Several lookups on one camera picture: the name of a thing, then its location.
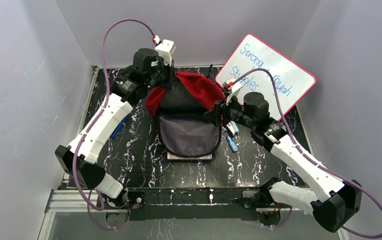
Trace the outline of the red backpack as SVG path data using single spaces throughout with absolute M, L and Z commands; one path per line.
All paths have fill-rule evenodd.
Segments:
M 145 100 L 159 139 L 180 157 L 213 155 L 221 141 L 221 128 L 204 118 L 215 102 L 225 98 L 221 88 L 201 74 L 177 71 L 171 89 L 156 87 Z

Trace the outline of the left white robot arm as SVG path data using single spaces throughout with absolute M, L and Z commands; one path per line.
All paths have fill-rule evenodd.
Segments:
M 62 168 L 79 184 L 109 197 L 116 208 L 126 206 L 128 194 L 124 186 L 97 165 L 106 141 L 141 99 L 154 87 L 168 87 L 172 82 L 172 50 L 141 48 L 133 64 L 121 70 L 98 112 L 81 133 L 67 146 L 59 145 L 55 155 Z

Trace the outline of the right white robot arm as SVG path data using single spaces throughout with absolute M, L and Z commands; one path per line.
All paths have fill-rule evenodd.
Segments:
M 325 171 L 322 164 L 311 157 L 287 133 L 283 124 L 270 117 L 269 104 L 259 92 L 244 96 L 239 104 L 237 97 L 216 101 L 204 113 L 204 118 L 215 126 L 233 121 L 249 128 L 251 137 L 268 152 L 278 157 L 310 186 L 303 189 L 279 179 L 271 179 L 260 187 L 261 203 L 273 207 L 285 203 L 312 215 L 325 230 L 335 233 L 360 209 L 362 192 L 356 180 L 342 180 Z

